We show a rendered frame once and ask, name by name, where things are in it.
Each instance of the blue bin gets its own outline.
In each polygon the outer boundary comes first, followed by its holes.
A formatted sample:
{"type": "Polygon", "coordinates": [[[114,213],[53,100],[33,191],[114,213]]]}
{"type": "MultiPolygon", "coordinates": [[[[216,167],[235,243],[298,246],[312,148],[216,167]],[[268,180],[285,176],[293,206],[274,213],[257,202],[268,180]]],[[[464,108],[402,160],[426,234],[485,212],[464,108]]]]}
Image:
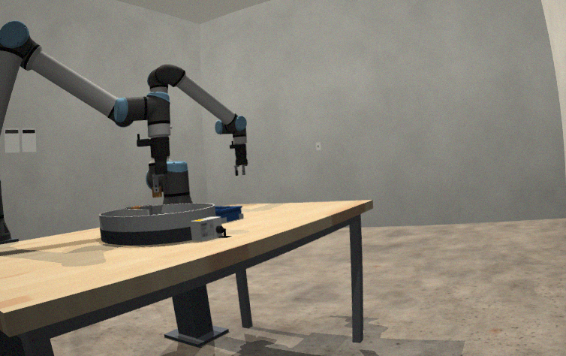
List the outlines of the blue bin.
{"type": "Polygon", "coordinates": [[[226,218],[226,222],[243,218],[241,207],[215,207],[215,215],[226,218]]]}

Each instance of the table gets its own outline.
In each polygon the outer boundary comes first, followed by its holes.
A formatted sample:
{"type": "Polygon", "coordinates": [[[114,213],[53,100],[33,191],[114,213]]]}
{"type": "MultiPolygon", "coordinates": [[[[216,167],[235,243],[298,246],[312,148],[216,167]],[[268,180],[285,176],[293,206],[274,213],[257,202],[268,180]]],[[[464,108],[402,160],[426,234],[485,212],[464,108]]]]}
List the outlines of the table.
{"type": "Polygon", "coordinates": [[[353,342],[363,339],[360,216],[373,201],[243,205],[228,238],[159,246],[103,243],[98,228],[0,245],[0,354],[50,356],[50,339],[173,298],[192,345],[227,333],[211,322],[206,284],[236,275],[242,326],[252,318],[245,270],[350,227],[353,342]]]}

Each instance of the brown stained floor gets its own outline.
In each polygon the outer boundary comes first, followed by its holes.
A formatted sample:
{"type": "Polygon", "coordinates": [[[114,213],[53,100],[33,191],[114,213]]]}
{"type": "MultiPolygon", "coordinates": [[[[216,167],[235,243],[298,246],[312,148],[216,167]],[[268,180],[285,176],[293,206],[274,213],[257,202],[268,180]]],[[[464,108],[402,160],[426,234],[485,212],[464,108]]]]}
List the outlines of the brown stained floor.
{"type": "Polygon", "coordinates": [[[566,219],[363,228],[364,340],[351,342],[348,229],[208,285],[203,348],[164,338],[171,300],[52,339],[55,355],[566,355],[566,219]]]}

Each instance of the vibratory bowl feeder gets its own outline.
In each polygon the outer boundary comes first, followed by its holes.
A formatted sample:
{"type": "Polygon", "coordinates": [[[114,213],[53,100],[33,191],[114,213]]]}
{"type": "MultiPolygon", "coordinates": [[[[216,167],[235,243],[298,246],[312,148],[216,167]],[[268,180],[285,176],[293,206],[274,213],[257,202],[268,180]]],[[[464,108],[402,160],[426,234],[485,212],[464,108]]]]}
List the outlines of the vibratory bowl feeder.
{"type": "Polygon", "coordinates": [[[192,203],[108,211],[99,215],[99,222],[103,242],[133,246],[227,237],[221,224],[242,218],[241,207],[192,203]]]}

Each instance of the blue joint cap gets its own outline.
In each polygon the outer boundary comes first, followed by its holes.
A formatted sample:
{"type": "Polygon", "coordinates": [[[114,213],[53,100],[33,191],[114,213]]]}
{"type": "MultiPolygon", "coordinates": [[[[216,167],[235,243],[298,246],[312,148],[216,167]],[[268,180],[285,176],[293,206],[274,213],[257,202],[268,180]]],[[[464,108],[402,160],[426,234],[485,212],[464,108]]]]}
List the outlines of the blue joint cap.
{"type": "Polygon", "coordinates": [[[245,120],[245,117],[243,116],[238,116],[235,119],[235,128],[237,129],[237,131],[243,131],[247,124],[248,122],[245,120]]]}
{"type": "Polygon", "coordinates": [[[118,98],[114,103],[114,121],[121,123],[127,118],[128,105],[127,99],[118,98]]]}
{"type": "Polygon", "coordinates": [[[186,172],[188,167],[186,166],[186,162],[184,161],[177,161],[177,162],[167,162],[167,171],[174,172],[174,173],[181,173],[186,172]]]}
{"type": "Polygon", "coordinates": [[[7,48],[17,48],[29,40],[29,28],[20,21],[6,23],[0,29],[0,43],[7,48]]]}
{"type": "Polygon", "coordinates": [[[147,94],[147,96],[155,96],[156,98],[160,98],[160,99],[164,99],[166,101],[169,101],[169,95],[166,92],[150,92],[149,94],[147,94]]]}
{"type": "Polygon", "coordinates": [[[217,120],[217,122],[215,123],[215,132],[217,132],[217,134],[221,134],[223,129],[224,123],[221,120],[217,120]]]}

